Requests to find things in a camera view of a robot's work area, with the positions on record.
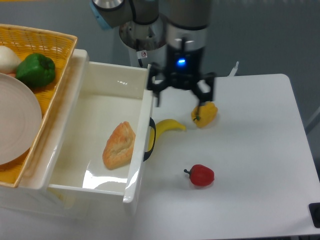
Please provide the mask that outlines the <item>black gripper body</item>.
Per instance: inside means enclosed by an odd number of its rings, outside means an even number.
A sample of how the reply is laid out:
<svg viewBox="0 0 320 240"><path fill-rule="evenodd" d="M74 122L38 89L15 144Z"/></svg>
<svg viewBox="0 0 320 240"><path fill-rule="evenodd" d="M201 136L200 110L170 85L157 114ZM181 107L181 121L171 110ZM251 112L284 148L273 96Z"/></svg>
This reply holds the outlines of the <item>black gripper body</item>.
<svg viewBox="0 0 320 240"><path fill-rule="evenodd" d="M214 99L214 72L201 73L200 63L204 48L182 51L168 46L165 66L153 62L149 68L146 88L157 98L168 87L192 91L200 102L212 102Z"/></svg>

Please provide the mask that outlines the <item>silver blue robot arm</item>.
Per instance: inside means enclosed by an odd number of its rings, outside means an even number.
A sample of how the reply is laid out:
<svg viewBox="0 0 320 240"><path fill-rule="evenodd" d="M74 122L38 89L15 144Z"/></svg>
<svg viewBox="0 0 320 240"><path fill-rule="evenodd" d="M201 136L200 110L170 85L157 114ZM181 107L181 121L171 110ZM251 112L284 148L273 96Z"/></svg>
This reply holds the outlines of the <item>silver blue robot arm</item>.
<svg viewBox="0 0 320 240"><path fill-rule="evenodd" d="M157 0L92 0L89 5L101 28L118 28L131 64L149 69L146 87L155 97L173 87L191 91L199 107L213 100L216 75L201 72L210 0L171 0L168 15L160 13Z"/></svg>

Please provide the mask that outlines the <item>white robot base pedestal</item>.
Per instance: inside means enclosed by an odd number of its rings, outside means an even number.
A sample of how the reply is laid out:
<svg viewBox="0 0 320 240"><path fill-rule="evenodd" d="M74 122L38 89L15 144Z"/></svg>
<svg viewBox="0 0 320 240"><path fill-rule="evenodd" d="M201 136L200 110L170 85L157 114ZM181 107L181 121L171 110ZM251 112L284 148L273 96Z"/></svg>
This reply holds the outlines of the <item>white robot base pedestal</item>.
<svg viewBox="0 0 320 240"><path fill-rule="evenodd" d="M119 27L119 37L129 53L132 67L147 68L156 63L166 63L167 18L160 14L151 24L137 24L129 21Z"/></svg>

